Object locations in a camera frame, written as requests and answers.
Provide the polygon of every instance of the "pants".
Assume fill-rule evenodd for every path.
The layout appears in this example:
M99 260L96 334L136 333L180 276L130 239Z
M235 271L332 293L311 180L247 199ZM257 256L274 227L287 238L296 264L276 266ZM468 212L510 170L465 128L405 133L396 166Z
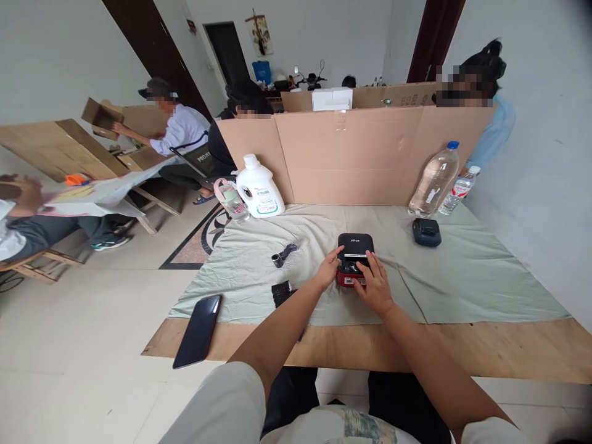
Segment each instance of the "pants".
M198 174L193 168L187 164L180 165L168 165L160 169L160 176L182 186L183 188L189 188L194 191L198 191L202 186L208 189L211 186L206 186L205 179Z
M261 437L319 406L318 369L283 367L271 385ZM448 427L415 375L370 372L369 414L411 434L421 444L450 444Z
M36 215L17 219L9 223L8 228L18 231L27 243L21 251L6 261L22 259L47 250L78 228L86 233L91 244L113 242L118 239L109 227L107 219L95 216L68 218Z

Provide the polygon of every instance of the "white sleeve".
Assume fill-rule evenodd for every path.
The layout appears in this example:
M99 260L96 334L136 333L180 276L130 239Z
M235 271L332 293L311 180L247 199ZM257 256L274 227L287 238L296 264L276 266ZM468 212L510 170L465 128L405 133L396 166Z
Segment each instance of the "white sleeve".
M4 219L6 216L10 214L12 209L17 206L16 202L11 202L10 200L1 200L0 199L0 220Z
M150 139L150 146L163 156L169 156L172 154L169 148L187 143L185 139L186 130L183 123L171 119L162 140Z
M257 444L265 421L265 391L241 362L216 368L197 389L160 444Z
M528 438L508 421L498 417L468 424L463 432L461 444L530 444Z

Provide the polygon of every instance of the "white detergent bottle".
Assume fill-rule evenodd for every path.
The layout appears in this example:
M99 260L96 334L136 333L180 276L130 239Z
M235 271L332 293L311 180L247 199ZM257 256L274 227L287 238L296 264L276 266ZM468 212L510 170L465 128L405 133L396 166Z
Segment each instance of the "white detergent bottle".
M256 218L277 216L286 210L278 187L271 179L273 173L257 160L255 154L245 157L245 169L236 178L236 187L249 213Z

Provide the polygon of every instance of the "white wall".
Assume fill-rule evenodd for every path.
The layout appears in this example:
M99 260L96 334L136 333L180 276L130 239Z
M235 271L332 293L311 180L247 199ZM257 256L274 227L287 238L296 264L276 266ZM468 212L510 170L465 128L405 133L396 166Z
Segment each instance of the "white wall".
M187 30L183 0L156 1L173 40L213 115L224 106L199 37ZM0 6L0 125L77 118L88 97L145 104L150 78L101 0L21 0ZM96 138L103 145L114 142ZM0 173L42 177L0 147Z
M393 0L382 69L384 83L407 83L425 7L426 0Z
M252 62L268 60L272 74L293 74L294 65L306 76L319 72L325 60L325 87L341 86L347 74L358 84L372 83L382 74L392 0L187 0L195 24L209 42L203 24L234 22L251 78ZM274 53L257 57L245 19L264 14ZM206 45L218 67L211 44ZM221 87L224 79L218 76Z
M583 3L468 0L446 64L501 37L516 127L469 208L592 331L592 19Z

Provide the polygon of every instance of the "black hair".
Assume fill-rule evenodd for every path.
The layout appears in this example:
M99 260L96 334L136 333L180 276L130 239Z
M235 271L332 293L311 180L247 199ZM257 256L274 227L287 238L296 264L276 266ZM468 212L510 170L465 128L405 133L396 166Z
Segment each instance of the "black hair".
M163 78L152 77L146 86L148 88L140 89L138 93L148 100L155 97L164 97L171 102L179 102L179 92Z
M348 88L355 88L356 87L356 78L352 75L347 75L343 78L341 82L341 86L346 86Z
M506 63L500 57L501 42L498 39L490 41L481 52L470 56L459 67L459 73L478 74L481 82L477 85L478 91L487 91L489 99L498 92L500 86L498 80L506 71Z
M236 114L236 107L255 111L257 114L273 114L273 108L263 95L263 91L251 79L237 80L232 85L226 85L228 109Z

